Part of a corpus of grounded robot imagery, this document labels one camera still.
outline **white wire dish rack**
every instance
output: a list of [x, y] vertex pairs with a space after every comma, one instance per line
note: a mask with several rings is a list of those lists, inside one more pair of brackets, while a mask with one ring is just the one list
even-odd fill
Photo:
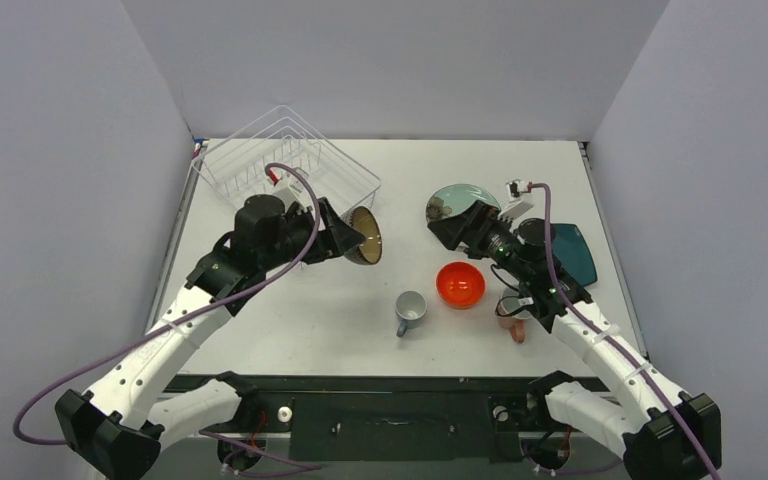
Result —
[[271, 162], [303, 170], [316, 195], [327, 197], [338, 214], [361, 205], [372, 207], [381, 187], [374, 173], [284, 105], [211, 146], [193, 167], [238, 209], [251, 195], [272, 191], [273, 181], [264, 172]]

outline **tabletop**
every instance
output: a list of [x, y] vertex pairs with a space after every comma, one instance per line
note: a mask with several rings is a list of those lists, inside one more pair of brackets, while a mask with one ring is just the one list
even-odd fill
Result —
[[[297, 267], [252, 298], [195, 352], [181, 373], [539, 377], [564, 370], [593, 373], [534, 321], [516, 344], [493, 309], [504, 286], [491, 262], [444, 249], [425, 225], [425, 204], [438, 189], [481, 186], [504, 202], [504, 183], [520, 178], [552, 187], [552, 220], [574, 223], [591, 249], [599, 275], [588, 287], [605, 316], [641, 348], [602, 226], [587, 167], [576, 142], [467, 140], [336, 140], [381, 178], [372, 212], [382, 234], [375, 266], [344, 259]], [[543, 196], [523, 218], [543, 216]], [[162, 305], [169, 305], [215, 241], [233, 228], [234, 209], [198, 181], [172, 263]], [[484, 274], [487, 290], [468, 310], [447, 307], [435, 277], [449, 262], [467, 261]], [[396, 337], [394, 304], [416, 290], [428, 301], [421, 324]]]

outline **gray wall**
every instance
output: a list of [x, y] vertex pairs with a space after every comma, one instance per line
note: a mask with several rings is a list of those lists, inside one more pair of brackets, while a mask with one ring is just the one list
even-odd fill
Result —
[[768, 2], [670, 2], [590, 154], [652, 358], [768, 478]]
[[191, 148], [117, 0], [0, 1], [0, 480], [75, 478], [13, 415], [145, 325]]
[[667, 0], [123, 0], [198, 135], [589, 139]]

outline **screw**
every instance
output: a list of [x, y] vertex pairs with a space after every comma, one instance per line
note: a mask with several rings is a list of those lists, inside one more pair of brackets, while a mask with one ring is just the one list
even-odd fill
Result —
[[293, 411], [290, 407], [281, 407], [278, 409], [278, 421], [281, 423], [287, 423], [293, 418]]
[[506, 422], [508, 420], [508, 409], [499, 405], [493, 409], [493, 418], [500, 422]]

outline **red bowl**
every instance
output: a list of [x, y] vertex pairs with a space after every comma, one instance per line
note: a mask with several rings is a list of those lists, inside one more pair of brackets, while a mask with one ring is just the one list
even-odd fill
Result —
[[464, 262], [453, 262], [437, 273], [437, 292], [454, 308], [469, 308], [484, 296], [484, 275]]

